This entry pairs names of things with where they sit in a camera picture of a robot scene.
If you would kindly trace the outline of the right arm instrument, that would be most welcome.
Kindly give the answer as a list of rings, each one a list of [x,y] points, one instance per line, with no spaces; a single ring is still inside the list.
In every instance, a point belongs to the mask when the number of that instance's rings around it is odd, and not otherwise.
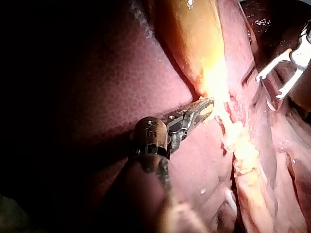
[[[311,60],[311,21],[305,24],[298,36],[298,43],[290,54],[291,61],[304,71]]]

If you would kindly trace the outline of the right arm instrument jaw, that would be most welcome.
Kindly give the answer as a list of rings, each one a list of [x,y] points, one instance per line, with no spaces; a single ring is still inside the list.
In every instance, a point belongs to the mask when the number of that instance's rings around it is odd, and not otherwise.
[[[294,66],[294,63],[291,58],[291,53],[293,49],[288,48],[283,53],[275,57],[272,61],[270,61],[255,77],[255,81],[259,83],[261,80],[266,79],[267,75],[279,64],[282,62],[287,62]]]
[[[298,67],[294,69],[293,67],[283,67],[278,69],[278,74],[280,74],[284,85],[278,90],[278,95],[276,98],[279,100],[284,99],[290,90],[295,86],[296,82],[299,80],[301,75],[304,73],[305,69]]]

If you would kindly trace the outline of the left arm instrument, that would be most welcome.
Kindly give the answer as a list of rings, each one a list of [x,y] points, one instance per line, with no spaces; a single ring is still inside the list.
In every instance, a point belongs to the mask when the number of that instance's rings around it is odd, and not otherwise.
[[[186,139],[191,127],[192,112],[187,110],[142,118],[130,136],[133,154],[159,154],[169,159]]]

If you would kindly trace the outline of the left arm instrument jaw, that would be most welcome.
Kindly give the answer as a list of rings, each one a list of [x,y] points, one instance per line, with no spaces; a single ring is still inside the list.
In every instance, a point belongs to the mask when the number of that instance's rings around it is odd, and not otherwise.
[[[200,114],[188,115],[189,124],[199,124],[207,119],[214,109],[214,98],[209,98],[209,106],[204,109]]]
[[[209,106],[209,98],[199,99],[185,108],[184,114],[200,114],[204,109]]]

